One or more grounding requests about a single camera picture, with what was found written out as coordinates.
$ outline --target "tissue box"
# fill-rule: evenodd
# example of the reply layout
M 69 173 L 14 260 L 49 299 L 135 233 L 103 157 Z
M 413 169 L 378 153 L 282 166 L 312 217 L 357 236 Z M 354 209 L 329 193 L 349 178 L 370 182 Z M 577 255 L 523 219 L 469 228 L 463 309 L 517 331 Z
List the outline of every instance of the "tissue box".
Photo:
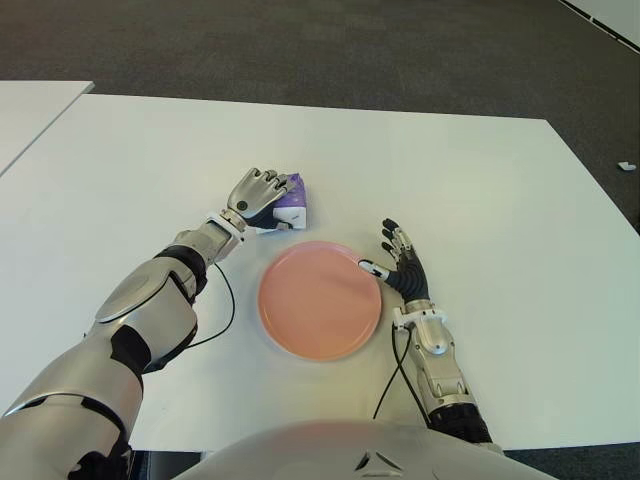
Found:
M 273 207 L 273 217 L 291 224 L 295 230 L 307 228 L 307 196 L 304 182 L 299 173 L 289 175 L 294 187 L 284 197 L 276 201 Z M 256 233 L 268 233 L 277 229 L 256 228 Z

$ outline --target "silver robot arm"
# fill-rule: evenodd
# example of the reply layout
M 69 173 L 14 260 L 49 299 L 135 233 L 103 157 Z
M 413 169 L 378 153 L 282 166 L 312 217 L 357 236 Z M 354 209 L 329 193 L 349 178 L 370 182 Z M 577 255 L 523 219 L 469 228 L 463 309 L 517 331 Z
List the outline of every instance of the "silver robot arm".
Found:
M 446 315 L 430 299 L 427 277 L 411 240 L 394 221 L 387 219 L 383 226 L 390 243 L 383 242 L 382 247 L 395 260 L 397 271 L 370 260 L 359 265 L 402 295 L 404 306 L 394 309 L 394 326 L 411 335 L 409 351 L 429 428 L 500 452 L 456 362 L 455 342 L 444 325 Z
M 107 298 L 85 338 L 47 366 L 0 419 L 0 478 L 118 479 L 131 466 L 142 374 L 182 352 L 197 331 L 192 309 L 207 268 L 273 222 L 293 184 L 250 170 L 222 213 L 187 230 Z

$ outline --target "gray carpet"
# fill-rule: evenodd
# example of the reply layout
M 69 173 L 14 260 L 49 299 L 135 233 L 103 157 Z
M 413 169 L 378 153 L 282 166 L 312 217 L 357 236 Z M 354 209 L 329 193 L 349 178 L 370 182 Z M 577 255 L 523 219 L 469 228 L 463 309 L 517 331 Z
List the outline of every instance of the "gray carpet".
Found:
M 639 163 L 640 56 L 556 0 L 0 0 L 0 79 L 545 118 L 640 216 L 640 173 L 616 167 Z M 637 445 L 509 455 L 567 480 L 640 477 Z

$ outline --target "black cable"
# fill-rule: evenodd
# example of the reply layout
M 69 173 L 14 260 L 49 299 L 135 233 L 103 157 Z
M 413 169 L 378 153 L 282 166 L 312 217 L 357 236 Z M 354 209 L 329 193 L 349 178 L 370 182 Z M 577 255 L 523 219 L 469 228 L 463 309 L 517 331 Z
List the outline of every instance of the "black cable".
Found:
M 396 359 L 396 363 L 398 364 L 398 368 L 400 369 L 400 373 L 402 374 L 402 378 L 404 378 L 404 381 L 407 384 L 407 388 L 411 392 L 411 396 L 415 400 L 416 405 L 418 406 L 418 409 L 420 410 L 420 415 L 422 415 L 424 423 L 428 427 L 428 426 L 431 425 L 431 422 L 429 421 L 429 417 L 427 415 L 427 412 L 425 411 L 424 407 L 422 406 L 422 403 L 420 402 L 420 399 L 418 398 L 418 395 L 416 395 L 416 391 L 413 389 L 413 385 L 411 385 L 411 382 L 409 381 L 409 378 L 407 377 L 407 373 L 404 371 L 404 367 L 402 366 L 402 361 L 398 357 L 398 347 L 396 346 L 396 338 L 395 338 L 396 331 L 397 331 L 397 329 L 394 328 L 392 330 L 392 333 L 391 333 L 391 345 L 393 346 L 393 356 Z M 411 340 L 411 330 L 409 330 L 409 341 L 410 340 Z
M 395 334 L 395 325 L 391 324 L 391 341 L 392 342 L 395 340 L 394 334 Z M 400 359 L 400 364 L 402 364 L 404 362 L 404 358 L 407 356 L 407 353 L 409 352 L 410 344 L 411 344 L 411 336 L 409 336 L 409 338 L 407 339 L 407 345 L 406 345 L 406 347 L 404 349 L 404 353 L 402 354 L 402 358 Z M 382 395 L 380 396 L 380 400 L 378 400 L 378 405 L 376 406 L 376 411 L 373 414 L 373 419 L 374 420 L 378 416 L 378 412 L 380 411 L 380 407 L 382 406 L 382 401 L 384 400 L 384 397 L 387 395 L 387 392 L 389 391 L 389 388 L 391 387 L 391 384 L 393 383 L 393 379 L 396 378 L 398 370 L 400 370 L 400 365 L 396 365 L 396 369 L 393 371 L 393 373 L 391 374 L 391 378 L 389 378 L 389 381 L 387 382 L 387 385 L 384 387 L 384 391 L 382 392 Z
M 218 266 L 217 263 L 213 264 L 218 271 L 220 272 L 220 275 L 222 275 L 222 278 L 224 279 L 224 283 L 227 284 L 227 288 L 229 289 L 229 295 L 231 296 L 231 318 L 229 319 L 229 323 L 227 323 L 227 326 L 224 327 L 222 330 L 220 330 L 218 333 L 211 335 L 210 337 L 205 338 L 204 340 L 200 340 L 199 342 L 196 343 L 192 343 L 191 345 L 188 345 L 185 350 L 187 348 L 193 348 L 193 347 L 197 347 L 198 345 L 202 345 L 205 342 L 208 342 L 209 340 L 213 340 L 214 338 L 218 338 L 220 335 L 222 335 L 224 332 L 226 332 L 227 330 L 229 330 L 229 327 L 231 326 L 231 324 L 233 323 L 233 319 L 236 316 L 236 298 L 233 295 L 233 289 L 231 288 L 231 285 L 229 284 L 229 280 L 227 280 L 227 276 L 224 274 L 224 272 L 222 271 L 222 269 Z

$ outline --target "table surface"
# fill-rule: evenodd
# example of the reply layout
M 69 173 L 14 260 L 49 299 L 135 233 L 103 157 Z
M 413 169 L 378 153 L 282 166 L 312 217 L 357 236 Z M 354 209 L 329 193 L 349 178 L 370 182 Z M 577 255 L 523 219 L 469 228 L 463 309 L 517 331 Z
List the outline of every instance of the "table surface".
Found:
M 310 228 L 255 238 L 221 263 L 235 323 L 145 376 L 135 448 L 217 450 L 288 422 L 370 417 L 394 367 L 399 297 L 382 289 L 362 349 L 314 363 L 267 337 L 256 295 L 269 263 L 302 241 L 389 264 L 386 216 L 423 259 L 496 442 L 640 440 L 640 239 L 546 121 L 197 100 L 83 95 L 1 179 L 0 404 L 254 165 L 303 174 Z M 228 320 L 214 269 L 195 309 L 196 339 Z M 419 422 L 400 379 L 379 418 Z
M 0 81 L 0 175 L 92 82 Z

